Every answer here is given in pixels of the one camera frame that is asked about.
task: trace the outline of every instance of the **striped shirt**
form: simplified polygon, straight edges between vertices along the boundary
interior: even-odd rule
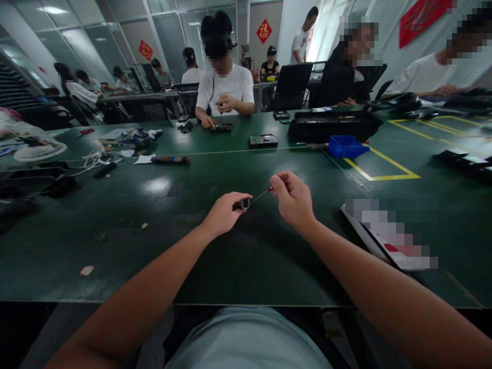
[[[43,109],[44,106],[26,88],[29,84],[6,65],[0,63],[0,107],[18,112]]]

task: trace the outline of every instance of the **red banner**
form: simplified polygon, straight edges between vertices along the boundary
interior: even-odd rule
[[[270,28],[266,18],[260,28],[258,28],[258,31],[256,31],[256,34],[260,38],[262,44],[264,44],[267,38],[272,34],[272,29]]]
[[[140,54],[142,54],[145,57],[145,59],[147,59],[148,61],[152,59],[152,53],[154,52],[154,50],[152,50],[152,48],[149,45],[147,45],[144,40],[140,41],[140,49],[138,50]]]
[[[418,0],[400,19],[400,49],[453,6],[454,0]]]

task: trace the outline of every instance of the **black tray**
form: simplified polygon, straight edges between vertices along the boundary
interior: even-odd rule
[[[296,142],[323,144],[333,135],[355,136],[365,142],[383,121],[365,111],[297,112],[289,126],[289,136]]]

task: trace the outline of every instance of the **white t-shirt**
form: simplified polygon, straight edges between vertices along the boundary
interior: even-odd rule
[[[297,64],[296,57],[294,56],[294,51],[299,51],[299,57],[301,61],[304,62],[304,54],[306,53],[306,47],[308,46],[309,30],[303,31],[302,28],[297,32],[294,40],[292,41],[292,51],[291,51],[291,64]]]
[[[78,84],[84,87],[88,91],[99,91],[102,92],[101,84],[95,78],[89,77],[89,83],[85,83],[83,80],[79,79]]]
[[[166,365],[175,368],[332,366],[301,328],[271,307],[229,306],[193,328]]]
[[[456,65],[441,65],[436,60],[435,54],[424,56],[405,69],[396,78],[385,95],[413,92],[416,94],[431,92],[447,84],[456,70]]]
[[[116,87],[122,90],[127,90],[129,92],[132,92],[132,88],[130,87],[128,82],[123,82],[121,79],[118,78],[116,81]]]
[[[251,72],[245,67],[232,64],[232,71],[227,77],[212,77],[204,74],[198,86],[196,105],[207,110],[210,101],[212,116],[239,114],[236,110],[220,114],[215,103],[219,100],[219,96],[223,94],[242,100],[245,103],[254,104],[255,97],[253,95],[253,77],[251,76]]]
[[[181,83],[192,84],[192,83],[200,83],[201,78],[203,77],[204,71],[202,68],[190,68],[181,77]]]
[[[77,82],[67,82],[67,89],[73,96],[77,96],[79,100],[85,102],[92,109],[97,110],[97,95],[95,93],[86,90]]]

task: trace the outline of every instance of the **blue plastic box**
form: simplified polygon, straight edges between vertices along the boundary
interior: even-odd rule
[[[330,136],[328,150],[335,157],[355,158],[370,148],[357,141],[355,136]]]

